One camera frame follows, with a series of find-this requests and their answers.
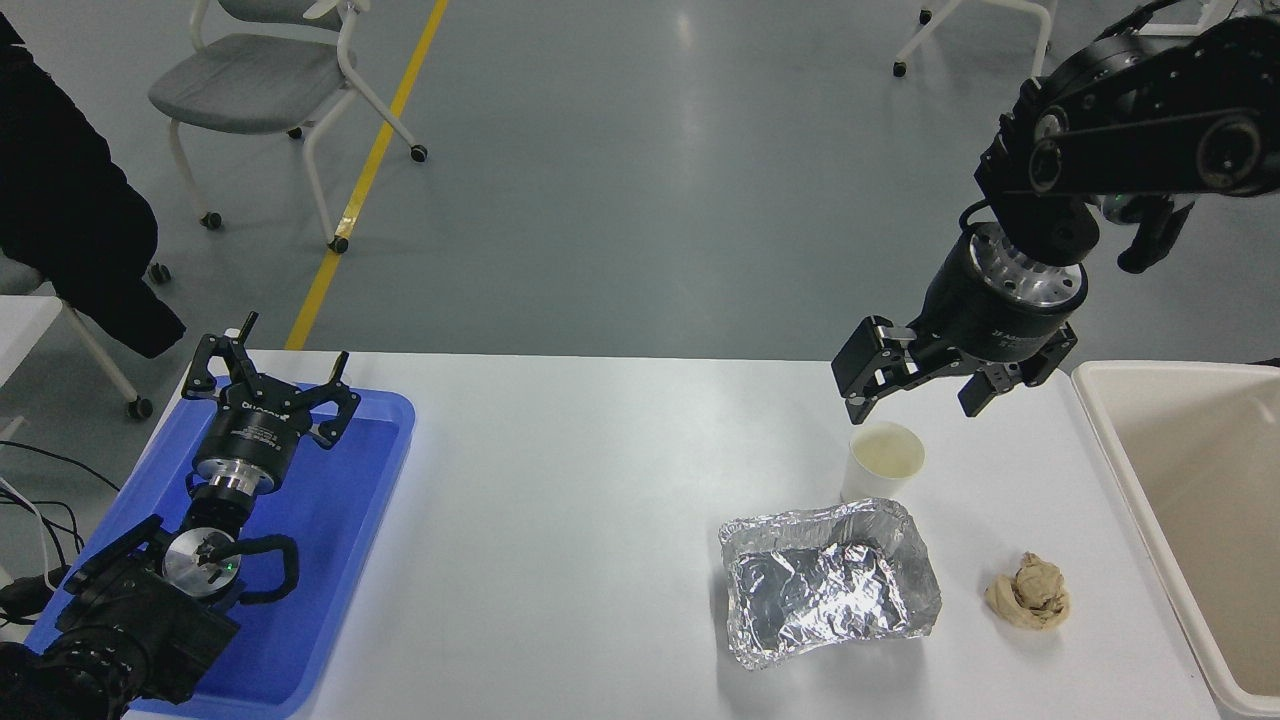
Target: gray floor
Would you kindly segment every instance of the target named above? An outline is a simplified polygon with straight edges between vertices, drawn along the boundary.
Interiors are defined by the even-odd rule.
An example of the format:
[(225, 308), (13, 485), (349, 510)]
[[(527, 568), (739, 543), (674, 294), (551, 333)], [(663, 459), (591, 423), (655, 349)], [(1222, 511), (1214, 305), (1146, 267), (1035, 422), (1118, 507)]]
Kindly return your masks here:
[[(1194, 17), (1197, 4), (1183, 8)], [(1062, 3), (1047, 68), (1129, 4)], [(389, 99), (430, 13), (379, 0), (356, 41)], [(324, 247), (301, 147), (188, 132), (225, 218), (200, 228), (146, 90), (189, 53), (170, 0), (4, 3), (37, 60), (110, 141), (161, 227), (165, 297), (189, 325), (155, 361), (113, 347), (163, 402), (201, 333), (256, 309), (282, 347)], [(404, 113), (426, 165), (388, 155), (307, 343), (319, 350), (829, 360), (863, 315), (914, 316), (979, 197), (972, 173), (1030, 67), (1034, 20), (963, 6), (891, 77), (906, 0), (453, 0)], [(234, 23), (210, 12), (206, 36)], [(317, 149), (335, 213), (378, 129), (353, 106)], [(1167, 261), (1124, 275), (1103, 228), (1068, 366), (1091, 359), (1280, 355), (1276, 199), (1202, 200)], [(832, 393), (832, 402), (838, 397)], [(0, 389), (17, 439), (123, 479), (150, 423), (123, 406), (64, 322)], [(92, 527), (110, 501), (74, 469), (0, 448), (33, 497)], [(3, 562), (38, 570), (17, 511)]]

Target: chair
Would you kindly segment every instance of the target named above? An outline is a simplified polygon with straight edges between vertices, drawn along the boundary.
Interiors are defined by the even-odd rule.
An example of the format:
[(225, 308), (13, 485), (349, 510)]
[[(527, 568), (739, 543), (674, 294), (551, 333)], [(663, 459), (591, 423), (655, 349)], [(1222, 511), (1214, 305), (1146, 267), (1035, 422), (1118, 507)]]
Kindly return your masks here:
[[(196, 54), (165, 73), (147, 96), (170, 118), (169, 149), (200, 224), (214, 231), (223, 218), (210, 210), (196, 184), (182, 149), (183, 123), (234, 135), (287, 133), (297, 140), (303, 127), (314, 127), (303, 150), (307, 178), (325, 243), (346, 252), (347, 238), (334, 232), (316, 172), (315, 143), (356, 96), (362, 96), (410, 146), (410, 156), (422, 163), (420, 145), (396, 115), (374, 95), (352, 67), (351, 38), (356, 19), (369, 0), (218, 0), (233, 18), (244, 22), (310, 26), (338, 33), (337, 44), (291, 40), (266, 35), (229, 35), (205, 45), (201, 26), (210, 0), (197, 0), (191, 13), (191, 41)], [(343, 91), (319, 122), (311, 118), (335, 92)]]
[[(147, 270), (147, 275), (157, 284), (169, 282), (170, 278), (169, 269), (159, 263), (151, 265)], [(31, 265), (13, 260), (12, 258), (0, 255), (0, 295), (31, 295), (42, 284), (45, 284), (45, 277), (40, 273), (40, 270), (32, 268)], [(93, 336), (90, 333), (88, 327), (86, 327), (84, 319), (81, 318), (79, 313), (77, 313), (76, 309), (72, 307), (65, 300), (63, 300), (61, 304), (64, 310), (63, 314), (70, 322), (72, 328), (84, 345), (84, 348), (93, 356), (93, 361), (97, 363), (97, 366), (102, 369), (102, 373), (106, 374), (108, 379), (111, 380), (111, 384), (115, 386), (115, 389), (120, 392), (124, 401), (128, 404), (127, 411), (129, 418), (133, 418), (134, 420), (145, 420), (150, 418), (152, 410), (151, 401), (138, 395), (133, 383), (124, 377), (120, 366), (116, 365), (115, 361), (111, 360), (111, 356), (106, 354), (106, 350), (104, 350), (102, 346), (93, 340)]]
[[(1051, 0), (1048, 8), (1029, 0), (982, 0), (988, 5), (1000, 5), (1002, 8), (1009, 8), (1010, 10), (1019, 10), (1023, 13), (1030, 13), (1039, 19), (1041, 29), (1039, 36), (1036, 40), (1036, 58), (1032, 60), (1032, 74), (1030, 77), (1039, 77), (1044, 69), (1044, 53), (1048, 51), (1048, 36), (1053, 28), (1053, 14), (1057, 12), (1057, 0)], [(906, 59), (915, 51), (915, 47), (924, 42), (929, 35), (938, 29), (938, 26), (946, 20), (955, 9), (964, 3), (964, 0), (948, 0), (941, 10), (933, 13), (928, 8), (920, 10), (920, 24), (924, 26), (923, 29), (916, 32), (911, 40), (897, 51), (893, 58), (893, 77), (902, 77), (906, 74)]]

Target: chair wheel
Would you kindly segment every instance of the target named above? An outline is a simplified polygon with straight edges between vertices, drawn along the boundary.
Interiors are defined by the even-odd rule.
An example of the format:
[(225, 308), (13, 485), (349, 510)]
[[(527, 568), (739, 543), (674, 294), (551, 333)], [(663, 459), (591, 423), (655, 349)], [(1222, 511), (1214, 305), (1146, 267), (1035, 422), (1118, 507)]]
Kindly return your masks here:
[(173, 273), (169, 272), (168, 265), (151, 263), (151, 266), (147, 268), (147, 277), (156, 284), (164, 284), (173, 279)]
[(146, 420), (151, 416), (151, 401), (138, 396), (129, 402), (129, 418), (134, 420)]

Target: black jacket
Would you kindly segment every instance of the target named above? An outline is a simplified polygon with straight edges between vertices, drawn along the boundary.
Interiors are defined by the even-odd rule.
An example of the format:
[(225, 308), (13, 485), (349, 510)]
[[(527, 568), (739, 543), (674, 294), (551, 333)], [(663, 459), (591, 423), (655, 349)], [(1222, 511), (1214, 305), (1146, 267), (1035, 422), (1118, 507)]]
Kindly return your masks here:
[(0, 250), (146, 357), (186, 325), (143, 282), (156, 220), (0, 13)]

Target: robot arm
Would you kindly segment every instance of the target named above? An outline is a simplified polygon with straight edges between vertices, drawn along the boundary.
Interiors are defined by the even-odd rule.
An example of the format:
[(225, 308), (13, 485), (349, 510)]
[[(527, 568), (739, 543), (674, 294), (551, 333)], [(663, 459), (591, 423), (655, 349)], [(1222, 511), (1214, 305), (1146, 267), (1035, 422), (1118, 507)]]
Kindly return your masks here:
[[(1119, 264), (1140, 273), (1169, 254), (1196, 193), (1280, 188), (1280, 24), (1233, 19), (1152, 53), (1132, 32), (1149, 15), (1139, 8), (1023, 83), (974, 173), (984, 200), (961, 215), (919, 316), (906, 327), (868, 316), (832, 360), (855, 424), (937, 377), (972, 375), (960, 391), (968, 416), (1043, 383), (1076, 343), (1066, 320), (1098, 242), (1088, 205), (1138, 225)], [(984, 206), (996, 222), (970, 223)]]
[[(151, 515), (84, 561), (64, 584), (73, 597), (58, 616), (61, 635), (42, 655), (0, 643), (0, 719), (116, 720), (137, 697), (186, 702), (239, 630), (227, 612), (297, 585), (293, 538), (246, 539), (241, 529), (257, 497), (280, 488), (302, 436), (333, 447), (360, 396), (342, 382), (346, 352), (329, 382), (310, 389), (259, 373), (243, 346), (256, 318), (234, 337), (201, 338), (183, 384), (183, 397), (215, 400), (218, 410), (192, 459), (182, 523), (170, 533)], [(212, 357), (227, 364), (221, 388)], [(311, 410), (326, 402), (337, 416), (316, 424)], [(274, 551), (282, 584), (247, 589), (243, 557)]]

